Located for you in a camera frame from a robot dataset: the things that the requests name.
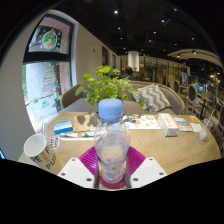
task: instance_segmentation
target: window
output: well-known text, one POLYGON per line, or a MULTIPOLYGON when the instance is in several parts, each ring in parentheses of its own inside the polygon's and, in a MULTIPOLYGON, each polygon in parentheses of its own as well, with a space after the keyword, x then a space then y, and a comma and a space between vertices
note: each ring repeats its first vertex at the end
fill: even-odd
POLYGON ((102 47, 102 65, 107 65, 107 49, 102 47))
POLYGON ((3 152, 1 149, 0 149, 0 159, 5 159, 5 156, 3 155, 3 152))
POLYGON ((114 54, 112 54, 113 57, 113 69, 116 68, 116 56, 114 54))
POLYGON ((27 44, 22 66, 25 106, 36 132, 62 109, 60 99, 71 88, 71 39, 74 25, 47 14, 27 44))

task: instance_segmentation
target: green leaves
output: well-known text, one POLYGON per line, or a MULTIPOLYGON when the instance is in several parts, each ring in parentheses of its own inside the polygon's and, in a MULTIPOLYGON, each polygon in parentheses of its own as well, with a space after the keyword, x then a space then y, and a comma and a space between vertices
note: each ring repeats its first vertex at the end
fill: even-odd
POLYGON ((104 76, 101 80, 104 82, 109 82, 111 78, 109 76, 104 76))
POLYGON ((110 71, 109 65, 100 66, 96 69, 96 72, 108 73, 110 71))
POLYGON ((143 107, 143 106, 144 106, 144 102, 143 102, 142 100, 139 100, 139 101, 138 101, 138 105, 139 105, 140 107, 143 107))
POLYGON ((130 93, 137 93, 138 90, 136 90, 136 89, 131 87, 131 88, 128 89, 128 92, 130 92, 130 93))
POLYGON ((90 73, 86 73, 83 75, 83 79, 87 80, 91 77, 91 74, 90 73))
MULTIPOLYGON (((96 102, 108 98, 120 99, 122 101, 130 100, 125 92, 129 91, 130 93, 136 93, 138 91, 132 87, 128 77, 125 79, 118 79, 117 76, 116 78, 111 79, 110 76, 104 76, 104 74, 109 71, 110 66, 104 65, 96 69, 96 76, 98 77, 91 77, 90 73, 85 73, 81 84, 84 84, 87 81, 90 82, 88 83, 88 89, 85 90, 84 87, 79 86, 75 95, 77 96, 81 92, 87 92, 86 102, 90 105, 94 105, 96 102)), ((120 73, 118 69, 113 69, 113 72, 115 74, 120 73)))
POLYGON ((117 73, 117 72, 120 72, 120 70, 115 68, 115 69, 113 69, 113 72, 117 73))
POLYGON ((89 79, 87 79, 87 81, 89 81, 89 82, 93 82, 93 81, 95 81, 96 79, 94 79, 94 78, 89 78, 89 79))
POLYGON ((78 96, 82 91, 84 91, 84 88, 79 86, 79 88, 75 92, 75 95, 78 96))

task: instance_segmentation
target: blue bottle cap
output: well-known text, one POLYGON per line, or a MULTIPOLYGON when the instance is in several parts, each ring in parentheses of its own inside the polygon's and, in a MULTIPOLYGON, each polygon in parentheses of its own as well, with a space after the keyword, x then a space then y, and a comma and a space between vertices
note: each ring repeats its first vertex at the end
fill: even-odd
POLYGON ((123 103, 118 99, 104 99, 98 105, 99 116, 106 121, 115 121, 123 115, 123 103))

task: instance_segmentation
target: white cup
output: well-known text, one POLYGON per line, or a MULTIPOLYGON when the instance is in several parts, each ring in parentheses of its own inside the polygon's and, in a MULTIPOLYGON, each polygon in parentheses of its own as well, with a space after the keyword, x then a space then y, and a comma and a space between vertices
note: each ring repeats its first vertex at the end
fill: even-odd
POLYGON ((63 168, 56 158, 55 152, 42 134, 32 135, 26 140, 24 153, 37 167, 52 174, 58 175, 63 168))
POLYGON ((199 135, 199 138, 202 141, 204 141, 206 139, 211 127, 212 127, 212 123, 207 118, 205 118, 203 121, 202 127, 201 127, 200 135, 199 135))

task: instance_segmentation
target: striped pillow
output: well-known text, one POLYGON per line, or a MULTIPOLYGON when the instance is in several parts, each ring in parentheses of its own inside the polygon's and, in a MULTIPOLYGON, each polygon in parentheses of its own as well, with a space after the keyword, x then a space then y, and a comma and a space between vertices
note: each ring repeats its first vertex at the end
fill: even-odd
POLYGON ((149 86, 149 88, 141 90, 140 98, 148 106, 150 112, 157 112, 171 107, 170 102, 160 91, 158 85, 149 86))
MULTIPOLYGON (((140 98, 140 94, 139 94, 139 93, 140 93, 140 92, 132 93, 133 97, 135 98, 136 103, 138 103, 138 101, 141 100, 141 98, 140 98)), ((147 105, 146 105, 145 103, 144 103, 142 109, 143 109, 143 110, 147 110, 147 109, 148 109, 148 107, 147 107, 147 105)))

